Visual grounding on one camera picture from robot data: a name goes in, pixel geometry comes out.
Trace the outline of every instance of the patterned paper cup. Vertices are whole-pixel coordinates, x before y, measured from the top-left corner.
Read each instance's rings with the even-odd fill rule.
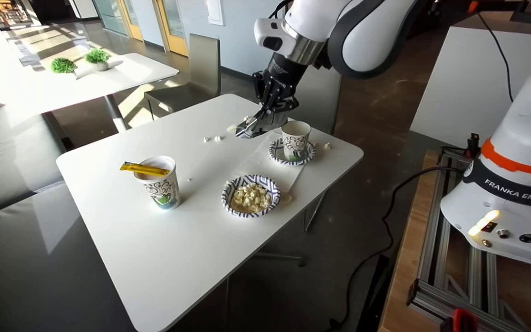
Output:
[[[163,175],[163,176],[153,176],[153,175],[144,175],[144,173],[135,173],[135,176],[150,189],[153,200],[161,208],[175,208],[181,200],[177,173],[175,173],[175,160],[166,154],[159,154],[159,156],[146,158],[140,163],[150,163],[155,167],[168,169],[168,175]]]
[[[306,121],[288,121],[282,127],[284,158],[303,160],[308,154],[310,125]]]

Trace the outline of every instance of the dark floor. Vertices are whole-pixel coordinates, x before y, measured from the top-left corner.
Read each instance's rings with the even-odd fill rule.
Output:
[[[107,33],[100,21],[65,25],[83,31],[87,38],[116,53],[140,51],[183,68],[183,75],[187,75],[185,58],[166,55],[157,45]],[[312,332],[329,328],[332,317],[343,317],[351,272],[365,256],[389,241],[380,219],[389,206],[391,189],[421,169],[426,149],[441,145],[410,132],[410,123],[445,31],[445,27],[437,27],[411,36],[400,58],[378,77],[343,79],[336,136],[360,145],[365,158],[329,191],[310,232],[305,232],[305,219],[295,219],[266,245],[273,252],[308,256],[305,267],[292,261],[251,259],[234,272],[227,329]],[[223,73],[223,92],[253,97],[251,80],[229,71]],[[63,132],[76,145],[115,132],[111,119],[105,117],[102,99],[56,114]],[[399,248],[413,187],[415,182],[400,191],[389,217],[395,235],[395,245],[388,250],[391,258]],[[375,259],[356,274],[351,291],[351,317],[341,329],[356,329],[373,272]],[[223,329],[223,298],[223,289],[209,294],[174,329]]]

